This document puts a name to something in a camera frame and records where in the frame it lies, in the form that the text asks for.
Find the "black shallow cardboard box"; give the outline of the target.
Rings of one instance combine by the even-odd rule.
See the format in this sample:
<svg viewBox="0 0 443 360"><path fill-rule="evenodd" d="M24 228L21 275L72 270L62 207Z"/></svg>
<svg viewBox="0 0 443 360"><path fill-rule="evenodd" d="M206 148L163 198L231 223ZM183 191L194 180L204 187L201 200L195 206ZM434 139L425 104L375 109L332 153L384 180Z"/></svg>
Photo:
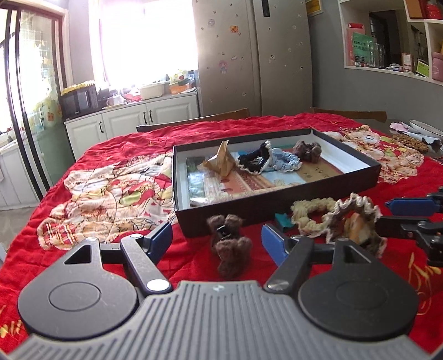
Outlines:
<svg viewBox="0 0 443 360"><path fill-rule="evenodd" d="M220 141L210 140L177 145L173 149L172 160L173 200L175 214L185 237L195 238L210 233L207 218L213 215L234 214L241 217L245 225L250 226L273 220L275 213L288 212L293 203L298 200L327 197L343 199L352 193L368 190L378 183L382 168L378 161L315 129L284 130L231 137L228 149L231 153L253 151L266 140L282 149L290 148L299 140L306 143L317 142L322 148L321 159L335 166L342 171L342 174L251 197L192 206L189 201L186 159L214 155Z"/></svg>

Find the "colourful booklet in box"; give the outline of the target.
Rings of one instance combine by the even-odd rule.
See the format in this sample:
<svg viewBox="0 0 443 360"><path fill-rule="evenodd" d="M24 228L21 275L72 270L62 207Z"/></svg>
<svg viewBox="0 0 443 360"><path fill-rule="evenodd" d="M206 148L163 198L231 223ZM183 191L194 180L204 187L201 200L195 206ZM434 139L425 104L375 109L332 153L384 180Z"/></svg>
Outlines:
<svg viewBox="0 0 443 360"><path fill-rule="evenodd" d="M251 197L342 174L335 166L320 159L318 163L303 163L300 169L289 173L269 171L252 175L233 168L228 176L223 178L203 166L203 160L203 157L186 159L189 201L192 206Z"/></svg>

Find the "wooden chair right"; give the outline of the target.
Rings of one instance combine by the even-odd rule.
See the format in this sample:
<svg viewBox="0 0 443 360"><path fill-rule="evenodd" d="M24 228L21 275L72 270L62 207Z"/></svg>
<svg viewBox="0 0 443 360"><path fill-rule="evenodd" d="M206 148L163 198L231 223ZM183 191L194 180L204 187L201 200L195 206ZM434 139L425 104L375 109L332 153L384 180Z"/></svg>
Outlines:
<svg viewBox="0 0 443 360"><path fill-rule="evenodd" d="M340 115L349 119L372 119L377 122L385 123L387 121L387 113L384 111L352 111L352 110L335 110L311 107L311 113L328 113Z"/></svg>

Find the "black white-edged scrunchie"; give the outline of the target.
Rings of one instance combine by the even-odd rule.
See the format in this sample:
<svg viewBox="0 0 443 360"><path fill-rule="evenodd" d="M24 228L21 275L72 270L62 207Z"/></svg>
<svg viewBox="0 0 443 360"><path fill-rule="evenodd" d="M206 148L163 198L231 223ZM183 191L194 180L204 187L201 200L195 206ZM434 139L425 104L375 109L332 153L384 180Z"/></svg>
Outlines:
<svg viewBox="0 0 443 360"><path fill-rule="evenodd" d="M252 175L260 175L270 165L272 146L269 140L261 143L259 148L236 158L236 166Z"/></svg>

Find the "brown beaded mat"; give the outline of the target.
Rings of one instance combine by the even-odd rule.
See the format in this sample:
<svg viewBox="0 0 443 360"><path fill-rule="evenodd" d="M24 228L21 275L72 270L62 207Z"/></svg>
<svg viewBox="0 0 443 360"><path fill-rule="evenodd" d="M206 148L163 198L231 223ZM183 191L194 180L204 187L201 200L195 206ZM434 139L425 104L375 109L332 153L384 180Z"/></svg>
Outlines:
<svg viewBox="0 0 443 360"><path fill-rule="evenodd" d="M422 154L425 154L429 151L428 145L426 145L426 143L423 143L421 140L415 139L409 135L398 133L392 135L392 138L402 143L404 146L413 148L414 150L417 150Z"/></svg>

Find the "brown white-edged scrunchie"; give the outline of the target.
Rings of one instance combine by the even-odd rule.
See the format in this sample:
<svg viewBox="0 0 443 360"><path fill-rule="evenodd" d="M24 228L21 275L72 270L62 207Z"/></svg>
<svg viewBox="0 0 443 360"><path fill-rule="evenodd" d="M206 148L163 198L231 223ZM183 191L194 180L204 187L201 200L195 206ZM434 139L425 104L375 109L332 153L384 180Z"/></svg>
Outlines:
<svg viewBox="0 0 443 360"><path fill-rule="evenodd" d="M369 197L352 193L346 200L338 200L331 211L322 217L327 244L351 240L373 256L381 258L387 239L375 230L382 217L380 208Z"/></svg>

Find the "cream knitted scrunchie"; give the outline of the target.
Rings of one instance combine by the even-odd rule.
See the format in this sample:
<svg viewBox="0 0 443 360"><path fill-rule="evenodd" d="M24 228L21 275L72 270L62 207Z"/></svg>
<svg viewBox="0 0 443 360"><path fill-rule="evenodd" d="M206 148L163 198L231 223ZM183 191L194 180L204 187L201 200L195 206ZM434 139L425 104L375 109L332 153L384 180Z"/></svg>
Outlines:
<svg viewBox="0 0 443 360"><path fill-rule="evenodd" d="M311 238L323 235L327 228L327 214L332 212L335 204L335 199L330 197L298 200L291 206L291 222L297 226L301 235ZM321 222L317 222L310 217L314 213L322 213Z"/></svg>

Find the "teal binder clip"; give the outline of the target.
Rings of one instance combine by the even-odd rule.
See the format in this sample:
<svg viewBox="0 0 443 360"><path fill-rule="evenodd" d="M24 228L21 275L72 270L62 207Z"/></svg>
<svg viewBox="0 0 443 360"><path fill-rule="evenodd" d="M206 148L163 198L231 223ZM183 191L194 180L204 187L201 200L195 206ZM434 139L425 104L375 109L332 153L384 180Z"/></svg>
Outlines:
<svg viewBox="0 0 443 360"><path fill-rule="evenodd" d="M287 233L294 228L291 218L286 213L275 213L275 226L283 233Z"/></svg>

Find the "black microwave oven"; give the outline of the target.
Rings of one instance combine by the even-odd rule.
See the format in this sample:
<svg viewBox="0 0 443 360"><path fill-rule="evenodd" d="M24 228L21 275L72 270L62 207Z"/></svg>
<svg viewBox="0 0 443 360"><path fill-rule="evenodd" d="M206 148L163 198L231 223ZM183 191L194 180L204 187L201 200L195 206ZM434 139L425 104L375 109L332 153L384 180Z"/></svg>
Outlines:
<svg viewBox="0 0 443 360"><path fill-rule="evenodd" d="M95 85L71 90L60 97L59 103L64 120L75 119L101 109Z"/></svg>

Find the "dark wooden chair back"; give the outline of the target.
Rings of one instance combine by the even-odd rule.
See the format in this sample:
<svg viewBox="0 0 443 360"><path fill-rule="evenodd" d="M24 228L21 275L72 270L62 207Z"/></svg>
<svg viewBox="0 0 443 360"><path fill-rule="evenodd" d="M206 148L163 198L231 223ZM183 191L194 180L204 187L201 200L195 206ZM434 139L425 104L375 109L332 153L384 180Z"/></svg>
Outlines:
<svg viewBox="0 0 443 360"><path fill-rule="evenodd" d="M230 112L223 112L215 115L208 115L204 117L199 117L195 119L187 119L187 120L181 120L178 122L168 122L168 123L162 123L158 125L137 125L136 131L138 133L147 133L152 130L158 130L164 127L169 126L179 126L179 125L188 125L188 124L194 124L198 122L219 122L224 120L239 120L239 119L246 119L250 116L250 112L248 108L242 108L237 109Z"/></svg>

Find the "cream plastic basin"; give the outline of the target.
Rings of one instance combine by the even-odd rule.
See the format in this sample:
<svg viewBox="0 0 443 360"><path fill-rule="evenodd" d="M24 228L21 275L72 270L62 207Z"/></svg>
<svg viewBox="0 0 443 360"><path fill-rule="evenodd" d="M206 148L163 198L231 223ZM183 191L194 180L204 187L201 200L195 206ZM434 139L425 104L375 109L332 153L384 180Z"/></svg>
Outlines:
<svg viewBox="0 0 443 360"><path fill-rule="evenodd" d="M162 97L164 95L164 83L152 83L140 88L140 96L143 101L153 98Z"/></svg>

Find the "white kitchen cabinet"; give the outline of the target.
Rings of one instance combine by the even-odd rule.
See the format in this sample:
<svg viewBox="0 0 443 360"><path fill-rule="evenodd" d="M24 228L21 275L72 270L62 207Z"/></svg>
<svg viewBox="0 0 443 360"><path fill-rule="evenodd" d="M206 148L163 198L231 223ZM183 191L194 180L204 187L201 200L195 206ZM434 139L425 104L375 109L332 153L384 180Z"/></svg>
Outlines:
<svg viewBox="0 0 443 360"><path fill-rule="evenodd" d="M76 159L95 144L134 133L139 125L162 125L200 116L195 89L104 109L65 122Z"/></svg>

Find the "brown fuzzy hair claw small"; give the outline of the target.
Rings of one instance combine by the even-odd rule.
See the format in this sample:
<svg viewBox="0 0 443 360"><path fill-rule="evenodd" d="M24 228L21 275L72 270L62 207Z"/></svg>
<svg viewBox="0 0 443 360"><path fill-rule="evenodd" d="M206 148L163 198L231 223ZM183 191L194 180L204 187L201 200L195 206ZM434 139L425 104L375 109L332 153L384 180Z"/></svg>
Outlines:
<svg viewBox="0 0 443 360"><path fill-rule="evenodd" d="M250 261L251 239L241 234L243 219L237 215L214 215L207 219L211 251L220 260L218 273L226 280L240 276Z"/></svg>

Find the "stainless steel refrigerator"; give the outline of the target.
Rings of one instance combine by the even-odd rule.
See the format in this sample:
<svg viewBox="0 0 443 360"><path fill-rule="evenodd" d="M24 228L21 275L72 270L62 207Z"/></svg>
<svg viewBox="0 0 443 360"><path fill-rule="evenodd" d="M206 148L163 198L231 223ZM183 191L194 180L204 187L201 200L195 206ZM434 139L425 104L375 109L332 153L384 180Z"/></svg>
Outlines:
<svg viewBox="0 0 443 360"><path fill-rule="evenodd" d="M306 3L193 1L203 115L247 108L296 115L312 105Z"/></svg>

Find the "red quilted bedspread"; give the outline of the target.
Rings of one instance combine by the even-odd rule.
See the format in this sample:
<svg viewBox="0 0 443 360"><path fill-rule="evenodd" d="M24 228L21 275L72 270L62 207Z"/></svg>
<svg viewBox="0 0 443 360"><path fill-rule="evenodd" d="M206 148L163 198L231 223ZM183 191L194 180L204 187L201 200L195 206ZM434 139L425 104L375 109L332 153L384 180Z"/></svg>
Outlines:
<svg viewBox="0 0 443 360"><path fill-rule="evenodd" d="M168 125L94 145L50 189L9 247L1 268L1 351L9 353L27 338L17 312L22 288L77 242L90 236L119 241L130 233L147 234L167 220L176 223L174 145L302 128L350 135L348 129L363 130L362 126L339 115L301 113ZM442 186L442 163L415 155L378 130L372 131L382 139L358 149L382 160L382 171L377 186L362 196L371 198L383 214L387 214L387 200L426 196ZM263 284L275 266L261 247L261 224L244 230L253 248L249 267L239 279ZM174 285L184 280L218 281L218 261L209 242L207 236L187 239L174 225L173 244L159 264L161 271ZM442 269L428 266L424 251L413 241L395 238L387 240L382 262L418 291L419 312L410 336L433 352L442 345Z"/></svg>

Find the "light blue knitted scrunchie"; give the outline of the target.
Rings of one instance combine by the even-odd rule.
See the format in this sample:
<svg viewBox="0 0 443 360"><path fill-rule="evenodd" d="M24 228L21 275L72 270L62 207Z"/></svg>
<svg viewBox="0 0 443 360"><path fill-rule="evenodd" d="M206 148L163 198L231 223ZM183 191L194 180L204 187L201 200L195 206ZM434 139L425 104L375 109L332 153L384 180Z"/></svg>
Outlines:
<svg viewBox="0 0 443 360"><path fill-rule="evenodd" d="M302 164L300 158L289 151L284 151L280 148L271 149L269 164L271 170L281 173L291 173L298 171Z"/></svg>

